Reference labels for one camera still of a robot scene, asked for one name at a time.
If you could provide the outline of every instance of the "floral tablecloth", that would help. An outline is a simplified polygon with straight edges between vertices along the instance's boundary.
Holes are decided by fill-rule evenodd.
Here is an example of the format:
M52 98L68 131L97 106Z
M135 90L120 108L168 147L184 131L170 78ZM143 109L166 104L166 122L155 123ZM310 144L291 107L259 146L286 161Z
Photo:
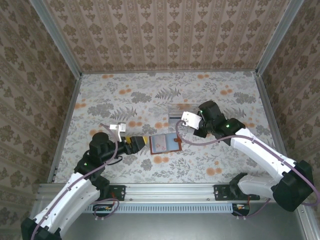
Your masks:
M126 122L126 136L174 132L168 109L213 100L227 118L237 118L261 140L274 146L252 72L121 73L82 76L64 150L55 177L65 183L74 171L100 123ZM193 142L207 142L181 129ZM112 183L229 182L240 172L266 173L252 159L224 142L207 146L182 144L182 151L151 155L147 144L135 155L106 167Z

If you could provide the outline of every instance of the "card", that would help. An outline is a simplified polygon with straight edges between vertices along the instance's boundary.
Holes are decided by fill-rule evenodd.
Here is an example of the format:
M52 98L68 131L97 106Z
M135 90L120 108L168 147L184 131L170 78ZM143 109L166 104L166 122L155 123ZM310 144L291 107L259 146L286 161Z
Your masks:
M164 134L155 135L153 138L153 143L155 146L156 152L165 152L167 151L167 143L166 143L166 136Z

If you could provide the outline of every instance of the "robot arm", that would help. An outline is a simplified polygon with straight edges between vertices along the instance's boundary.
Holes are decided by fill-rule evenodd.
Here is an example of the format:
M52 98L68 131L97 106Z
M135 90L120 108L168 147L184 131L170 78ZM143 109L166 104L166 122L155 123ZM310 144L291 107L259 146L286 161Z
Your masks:
M229 146L248 155L270 175L270 177L255 177L241 173L234 178L238 181L236 186L238 189L233 189L234 193L238 191L246 195L255 194L271 198L285 210L293 212L313 192L307 183L270 152L281 157L313 184L312 168L307 162L303 160L296 162L278 153L259 140L237 119L226 119L215 102L207 101L201 104L197 114L184 112L181 120L185 122L184 126L195 129L193 134L198 137L205 138L207 134L213 134L217 139L227 136L246 136L268 149L267 151L244 138L233 137L223 140Z
M118 141L116 158L122 154L135 154L147 143L147 139L142 136L120 137L120 132L124 132L126 129L124 123L110 125L109 128L115 131ZM61 240L71 224L83 213L88 205L96 200L112 198L110 182L100 176L105 169L104 167L81 179L73 187L71 185L92 170L104 165L114 153L115 143L109 140L108 135L104 132L96 133L89 144L89 150L85 152L78 162L74 173L63 189L34 219L26 218L21 223L22 239L30 240L36 226L45 217L38 228L34 240ZM49 209L57 200L59 201L47 216Z

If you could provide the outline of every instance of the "wallpaper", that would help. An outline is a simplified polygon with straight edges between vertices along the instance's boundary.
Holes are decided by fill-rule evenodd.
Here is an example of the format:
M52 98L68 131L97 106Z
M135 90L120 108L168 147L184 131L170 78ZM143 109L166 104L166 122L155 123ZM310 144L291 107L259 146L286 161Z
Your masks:
M86 73L255 69L289 0L45 0Z
M0 239L45 183L75 78L27 0L0 1Z
M320 1L304 1L263 80L287 154L312 165L319 189Z
M175 72L86 74L73 111L56 183L66 183L89 149L92 136L106 125L126 122L124 136L152 136L175 132L170 112L195 109L216 102L227 118L237 118L262 141L274 146L252 72ZM181 127L192 142L208 142L191 128ZM124 155L107 166L102 176L112 183L216 183L229 182L240 172L265 176L266 172L244 153L224 142L189 146L182 151L151 155L147 144L140 152Z

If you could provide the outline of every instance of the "metal frame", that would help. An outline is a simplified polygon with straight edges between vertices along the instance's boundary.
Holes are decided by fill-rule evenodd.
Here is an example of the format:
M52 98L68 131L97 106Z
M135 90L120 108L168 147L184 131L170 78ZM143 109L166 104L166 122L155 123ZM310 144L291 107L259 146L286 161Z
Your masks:
M228 206L230 203L245 203L246 201L216 201L214 195L214 185L223 183L128 183L126 185L126 195L120 206ZM41 184L36 195L30 217L44 209L64 187L63 183ZM252 201L253 203L263 203L266 199ZM131 213L140 213L136 208L131 208ZM316 218L310 207L300 205L297 212L303 226L303 230L308 240L319 240L320 231Z
M122 202L116 210L117 214L231 214L232 203L127 203ZM94 213L94 204L89 205L84 214Z
M258 65L256 66L257 73L260 73L261 75L264 73L271 58L275 54L279 44L287 33L288 28L290 27L303 3L304 0L292 0L289 2L288 7L286 8L278 26L276 27L268 45L263 52Z
M212 72L254 72L254 68L244 68L244 69L168 69L168 70L133 70L133 71L84 71L84 75L93 74L158 74L158 73L212 73Z
M74 77L78 80L81 77L81 68L77 61L74 59L74 55L71 50L66 45L66 41L63 35L59 32L55 21L51 17L51 14L45 6L45 1L43 0L30 0L35 11L39 15L41 21L43 22L46 30L49 32L51 38L53 39L55 45L59 49L61 55L63 56L66 64L69 66Z
M261 74L257 73L254 76L254 78L260 94L265 116L270 126L270 132L272 134L272 139L274 142L275 149L279 153L287 156L286 148L285 148L284 142L282 141L281 134L277 125L276 117L275 117L274 111L272 110L271 103L270 103L262 76Z
M59 161L61 159L62 152L64 150L66 138L67 138L67 135L68 135L68 129L69 129L70 122L71 122L71 119L72 119L72 115L73 115L73 112L74 112L74 109L75 109L75 106L76 106L77 97L78 97L78 94L79 94L79 91L80 91L81 81L82 81L82 79L80 78L80 79L77 79L76 82L75 82L75 86L74 86L74 89L73 89L72 97L71 97L69 108L68 108L68 112L66 113L66 116L65 116L64 124L63 124L62 131L61 131L61 135L60 135L59 142L58 142L58 145L57 145L56 150L55 150L55 154L54 154L54 157L53 157L53 161L52 161L49 177L47 179L47 183L49 183L49 184L54 181L54 176L56 174L56 171L58 170Z

